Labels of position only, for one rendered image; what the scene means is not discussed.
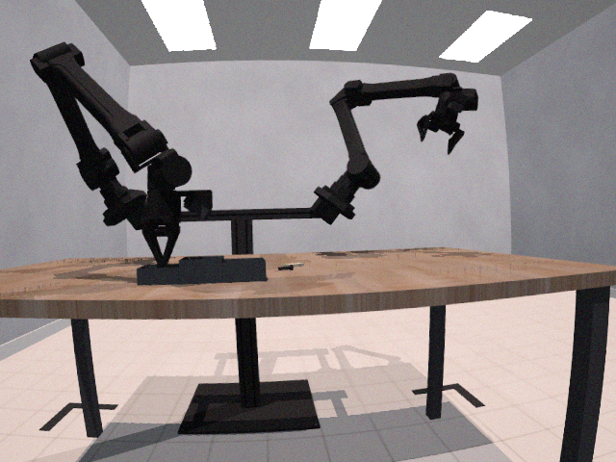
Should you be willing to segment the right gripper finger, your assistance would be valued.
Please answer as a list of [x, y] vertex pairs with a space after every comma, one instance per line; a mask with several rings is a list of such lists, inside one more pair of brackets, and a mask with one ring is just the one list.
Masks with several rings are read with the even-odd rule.
[[[170, 253], [177, 229], [158, 229], [158, 230], [142, 230], [142, 234], [152, 251], [152, 254], [158, 264], [158, 266], [165, 266], [167, 263], [167, 258]], [[167, 245], [163, 255], [163, 258], [160, 258], [159, 253], [156, 249], [155, 244], [153, 243], [152, 237], [167, 237]]]
[[[175, 235], [175, 238], [174, 238], [174, 242], [173, 242], [173, 244], [172, 244], [172, 247], [171, 247], [170, 253], [169, 253], [169, 255], [168, 255], [168, 259], [167, 259], [167, 263], [166, 263], [166, 265], [168, 264], [169, 258], [170, 258], [170, 256], [171, 256], [172, 250], [173, 250], [173, 248], [174, 248], [174, 246], [175, 246], [175, 244], [176, 244], [176, 241], [177, 241], [177, 239], [178, 239], [179, 234], [180, 234], [180, 229], [177, 229], [177, 232], [176, 232], [176, 235]], [[159, 253], [159, 255], [160, 255], [160, 258], [163, 258], [163, 254], [162, 254], [162, 251], [161, 251], [161, 249], [160, 249], [160, 247], [159, 247], [159, 243], [158, 243], [157, 237], [153, 237], [153, 238], [152, 238], [152, 240], [154, 241], [154, 244], [155, 244], [156, 249], [157, 249], [157, 251], [158, 251], [158, 253]]]

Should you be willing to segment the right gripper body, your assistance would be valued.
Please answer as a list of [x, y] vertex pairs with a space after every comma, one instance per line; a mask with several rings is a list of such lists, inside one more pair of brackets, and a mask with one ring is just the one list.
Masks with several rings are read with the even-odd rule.
[[[158, 191], [173, 191], [173, 189], [167, 190], [167, 189], [159, 188], [156, 190], [147, 191], [147, 217], [141, 217], [141, 223], [144, 223], [144, 226], [157, 226], [157, 227], [142, 227], [141, 229], [142, 230], [180, 229], [179, 223], [181, 223], [181, 217], [159, 216]], [[158, 218], [162, 218], [162, 219], [158, 219]], [[162, 225], [165, 225], [165, 226], [162, 226]]]

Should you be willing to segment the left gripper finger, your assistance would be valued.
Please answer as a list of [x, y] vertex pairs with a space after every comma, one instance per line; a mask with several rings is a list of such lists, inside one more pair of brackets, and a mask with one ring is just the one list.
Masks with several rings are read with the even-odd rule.
[[417, 123], [417, 127], [420, 133], [420, 137], [421, 137], [421, 141], [424, 140], [424, 137], [426, 135], [429, 123], [431, 120], [431, 116], [429, 115], [425, 115], [418, 123]]
[[[464, 133], [461, 131], [458, 131], [455, 135], [453, 135], [450, 139], [449, 139], [449, 145], [448, 145], [448, 154], [451, 153], [452, 149], [455, 147], [455, 145], [460, 141], [460, 139], [464, 136]], [[454, 141], [454, 144], [452, 144]]]

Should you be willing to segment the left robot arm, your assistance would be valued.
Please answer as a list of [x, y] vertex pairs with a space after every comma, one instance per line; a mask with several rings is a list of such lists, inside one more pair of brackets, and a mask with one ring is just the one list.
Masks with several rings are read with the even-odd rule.
[[338, 118], [347, 152], [351, 151], [348, 154], [349, 161], [346, 172], [338, 181], [335, 181], [330, 188], [327, 186], [322, 188], [353, 211], [355, 208], [348, 202], [353, 200], [359, 188], [370, 190], [372, 189], [370, 187], [376, 187], [380, 181], [380, 174], [373, 166], [360, 139], [351, 110], [357, 106], [370, 106], [374, 100], [422, 96], [439, 97], [435, 112], [454, 121], [457, 120], [458, 113], [476, 111], [478, 106], [476, 89], [462, 89], [454, 73], [376, 84], [362, 83], [361, 80], [346, 82], [329, 103]]

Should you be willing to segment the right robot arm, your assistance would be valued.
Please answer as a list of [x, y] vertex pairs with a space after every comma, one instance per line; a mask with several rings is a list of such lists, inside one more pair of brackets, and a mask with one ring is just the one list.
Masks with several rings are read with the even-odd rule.
[[[168, 149], [167, 139], [159, 129], [155, 130], [146, 120], [141, 121], [123, 109], [87, 74], [82, 68], [85, 65], [83, 54], [73, 43], [62, 42], [39, 51], [30, 63], [50, 89], [77, 146], [81, 162], [76, 165], [83, 180], [92, 191], [100, 187], [108, 208], [104, 217], [122, 197], [135, 190], [117, 181], [116, 162], [107, 148], [97, 147], [76, 99], [107, 130], [134, 173], [147, 167], [148, 190], [175, 190], [190, 181], [192, 166], [189, 161], [179, 156], [174, 148]], [[153, 160], [140, 166], [150, 158]], [[211, 190], [158, 191], [159, 216], [181, 217], [181, 196], [186, 197], [183, 207], [190, 212], [206, 220], [213, 212]]]

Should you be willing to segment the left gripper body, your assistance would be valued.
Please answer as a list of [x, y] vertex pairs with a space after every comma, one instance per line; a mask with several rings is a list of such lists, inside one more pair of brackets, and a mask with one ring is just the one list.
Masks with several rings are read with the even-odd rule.
[[[464, 131], [460, 130], [460, 123], [444, 116], [441, 115], [435, 111], [432, 111], [429, 116], [431, 116], [431, 120], [430, 120], [430, 124], [428, 126], [428, 129], [433, 131], [433, 132], [438, 132], [439, 129], [448, 133], [449, 136], [453, 134], [455, 135], [458, 131], [461, 131], [464, 133]], [[448, 128], [448, 129], [447, 129]]]

